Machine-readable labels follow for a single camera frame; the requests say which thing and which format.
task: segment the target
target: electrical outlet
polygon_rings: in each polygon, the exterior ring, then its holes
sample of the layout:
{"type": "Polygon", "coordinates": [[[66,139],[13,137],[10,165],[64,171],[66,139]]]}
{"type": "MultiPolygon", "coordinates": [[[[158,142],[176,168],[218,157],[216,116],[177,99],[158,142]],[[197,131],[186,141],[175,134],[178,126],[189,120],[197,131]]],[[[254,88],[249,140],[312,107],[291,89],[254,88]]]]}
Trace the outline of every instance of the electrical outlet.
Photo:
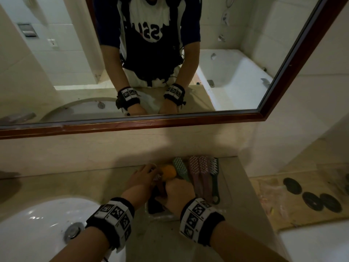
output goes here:
{"type": "Polygon", "coordinates": [[[49,39],[47,39],[47,41],[49,42],[49,44],[50,44],[50,46],[51,46],[52,48],[57,48],[57,47],[58,47],[58,44],[57,44],[57,42],[56,42],[55,39],[49,38],[49,39]]]}

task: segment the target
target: white bathtub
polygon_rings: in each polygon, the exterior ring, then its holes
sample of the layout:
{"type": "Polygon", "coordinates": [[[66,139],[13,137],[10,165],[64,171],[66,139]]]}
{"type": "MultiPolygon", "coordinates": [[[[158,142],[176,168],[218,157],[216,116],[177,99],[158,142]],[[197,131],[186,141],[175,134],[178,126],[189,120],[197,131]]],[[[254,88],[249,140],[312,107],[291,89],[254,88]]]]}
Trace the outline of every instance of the white bathtub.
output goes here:
{"type": "Polygon", "coordinates": [[[268,89],[261,78],[273,81],[237,49],[202,49],[196,73],[217,111],[256,109],[268,89]],[[213,80],[215,87],[207,80],[213,80]]]}

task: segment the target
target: cable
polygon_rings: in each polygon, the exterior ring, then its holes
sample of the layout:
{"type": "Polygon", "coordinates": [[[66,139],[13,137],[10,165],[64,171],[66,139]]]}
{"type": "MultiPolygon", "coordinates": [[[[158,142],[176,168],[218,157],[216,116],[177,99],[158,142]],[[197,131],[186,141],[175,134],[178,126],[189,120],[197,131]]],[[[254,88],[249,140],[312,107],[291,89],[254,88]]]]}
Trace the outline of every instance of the cable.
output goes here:
{"type": "Polygon", "coordinates": [[[235,0],[232,0],[232,1],[231,1],[231,3],[230,3],[230,5],[229,5],[229,4],[228,4],[228,0],[226,0],[226,1],[225,1],[226,8],[228,8],[228,9],[229,9],[230,7],[232,7],[232,6],[233,6],[234,1],[235,1],[235,0]]]}

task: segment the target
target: orange object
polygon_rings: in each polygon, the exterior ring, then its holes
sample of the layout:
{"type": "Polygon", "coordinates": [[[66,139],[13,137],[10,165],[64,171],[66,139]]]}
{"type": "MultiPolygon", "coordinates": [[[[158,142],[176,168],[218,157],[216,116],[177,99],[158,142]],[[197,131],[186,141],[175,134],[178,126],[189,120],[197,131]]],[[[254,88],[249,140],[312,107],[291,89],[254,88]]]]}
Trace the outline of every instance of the orange object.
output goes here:
{"type": "Polygon", "coordinates": [[[162,181],[166,181],[175,178],[177,175],[176,169],[173,165],[168,164],[160,168],[162,171],[162,181]]]}

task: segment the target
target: black round mat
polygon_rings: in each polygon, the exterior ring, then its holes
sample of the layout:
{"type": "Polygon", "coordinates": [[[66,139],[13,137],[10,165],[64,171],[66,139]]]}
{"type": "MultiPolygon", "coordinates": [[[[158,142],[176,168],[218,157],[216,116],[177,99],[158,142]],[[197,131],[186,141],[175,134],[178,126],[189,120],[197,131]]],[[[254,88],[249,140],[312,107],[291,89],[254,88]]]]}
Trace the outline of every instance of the black round mat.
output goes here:
{"type": "Polygon", "coordinates": [[[320,198],[310,192],[304,192],[302,195],[302,198],[304,200],[304,202],[306,203],[306,205],[313,209],[314,211],[322,211],[324,208],[324,204],[322,203],[322,201],[320,200],[320,198]]]}
{"type": "Polygon", "coordinates": [[[302,187],[301,185],[294,179],[286,177],[283,180],[283,184],[286,186],[287,190],[295,195],[299,195],[302,193],[302,187]]]}
{"type": "Polygon", "coordinates": [[[342,205],[339,203],[339,201],[335,197],[329,194],[323,193],[320,195],[320,199],[323,202],[324,206],[328,208],[330,211],[333,211],[336,213],[339,213],[342,211],[342,205]]]}

